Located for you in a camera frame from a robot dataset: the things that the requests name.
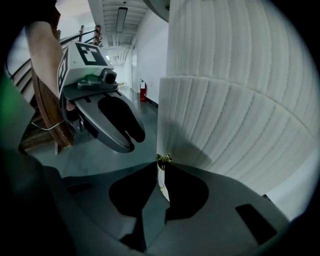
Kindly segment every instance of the green object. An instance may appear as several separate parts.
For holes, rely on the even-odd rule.
[[[0,148],[18,150],[25,130],[35,114],[12,81],[3,75],[0,83]]]

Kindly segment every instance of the gray floor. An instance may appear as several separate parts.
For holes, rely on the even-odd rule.
[[[132,90],[120,89],[120,92],[134,103],[145,129],[144,142],[136,143],[132,140],[135,146],[133,152],[115,152],[84,131],[75,135],[72,147],[63,149],[58,155],[55,155],[54,144],[28,153],[43,165],[57,168],[62,177],[112,172],[155,161],[158,110],[148,102],[140,102],[138,95]]]

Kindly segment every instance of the black rectangular slot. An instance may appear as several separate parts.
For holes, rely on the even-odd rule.
[[[264,244],[277,234],[277,231],[251,204],[244,204],[235,209],[259,245]]]

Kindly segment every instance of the gold hinge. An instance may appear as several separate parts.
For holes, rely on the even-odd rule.
[[[165,170],[165,162],[172,163],[171,155],[167,155],[167,157],[163,157],[159,154],[156,154],[156,163],[158,164],[161,170]]]

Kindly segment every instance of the person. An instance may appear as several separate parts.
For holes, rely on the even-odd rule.
[[[34,0],[30,1],[28,5],[24,9],[27,14],[23,14],[22,20],[25,22],[32,66],[36,75],[58,98],[57,72],[64,52],[60,42],[54,37],[49,23],[55,10],[56,0]],[[68,111],[72,111],[74,108],[73,104],[67,102],[66,109]]]

